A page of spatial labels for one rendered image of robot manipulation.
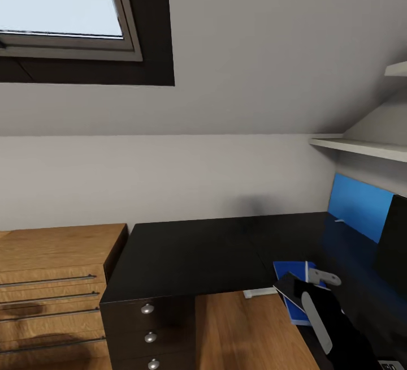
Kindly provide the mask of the notebook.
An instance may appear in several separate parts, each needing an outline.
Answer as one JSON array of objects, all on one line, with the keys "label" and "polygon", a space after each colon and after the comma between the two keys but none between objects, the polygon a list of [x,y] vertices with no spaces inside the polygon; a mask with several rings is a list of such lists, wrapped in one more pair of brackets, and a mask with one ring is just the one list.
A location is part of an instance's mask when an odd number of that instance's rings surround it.
[{"label": "notebook", "polygon": [[300,310],[304,311],[304,308],[301,303],[300,298],[296,298],[294,296],[294,279],[302,279],[298,278],[292,272],[288,272],[282,276],[277,282],[273,284],[273,287],[276,288],[280,293],[282,293],[290,302],[296,305]]}]

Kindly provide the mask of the folder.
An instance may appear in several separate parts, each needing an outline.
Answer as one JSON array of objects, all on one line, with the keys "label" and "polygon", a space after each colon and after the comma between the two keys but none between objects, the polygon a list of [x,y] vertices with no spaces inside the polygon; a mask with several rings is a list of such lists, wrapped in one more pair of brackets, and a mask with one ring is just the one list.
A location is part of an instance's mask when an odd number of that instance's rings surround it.
[{"label": "folder", "polygon": [[[283,275],[288,273],[289,271],[296,275],[298,278],[302,279],[303,281],[307,281],[307,268],[314,268],[317,269],[317,266],[314,262],[306,262],[306,261],[274,261],[273,266],[277,275],[277,279],[279,280],[282,278]],[[320,286],[328,288],[328,284],[325,282],[320,281]],[[307,314],[300,310],[296,305],[284,297],[285,306],[287,307],[287,311],[289,314],[289,318],[293,325],[305,325],[311,326],[310,320],[308,319]]]}]

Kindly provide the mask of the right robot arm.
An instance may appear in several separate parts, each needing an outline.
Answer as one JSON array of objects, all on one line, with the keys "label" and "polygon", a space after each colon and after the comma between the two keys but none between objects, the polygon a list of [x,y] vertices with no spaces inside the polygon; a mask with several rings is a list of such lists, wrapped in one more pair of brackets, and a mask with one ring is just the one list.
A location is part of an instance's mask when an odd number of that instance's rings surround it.
[{"label": "right robot arm", "polygon": [[370,342],[342,312],[333,291],[320,286],[320,281],[341,284],[334,274],[307,268],[307,281],[294,279],[294,296],[301,299],[326,358],[335,370],[383,370]]}]

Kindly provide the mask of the monitor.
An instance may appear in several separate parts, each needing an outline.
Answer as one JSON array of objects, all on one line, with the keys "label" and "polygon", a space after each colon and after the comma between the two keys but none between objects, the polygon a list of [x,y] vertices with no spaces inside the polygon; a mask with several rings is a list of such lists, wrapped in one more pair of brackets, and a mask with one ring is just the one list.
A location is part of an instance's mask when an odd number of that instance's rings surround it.
[{"label": "monitor", "polygon": [[[372,270],[407,298],[407,197],[393,195]],[[407,347],[407,340],[393,340]]]}]

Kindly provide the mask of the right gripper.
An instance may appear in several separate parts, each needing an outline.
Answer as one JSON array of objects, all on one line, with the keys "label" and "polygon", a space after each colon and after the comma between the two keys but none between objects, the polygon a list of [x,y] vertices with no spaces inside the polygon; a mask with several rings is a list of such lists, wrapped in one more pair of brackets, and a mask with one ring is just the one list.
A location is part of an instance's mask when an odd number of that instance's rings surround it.
[{"label": "right gripper", "polygon": [[294,279],[294,296],[301,299],[302,293],[311,287],[311,283],[308,281],[300,281],[299,279]]}]

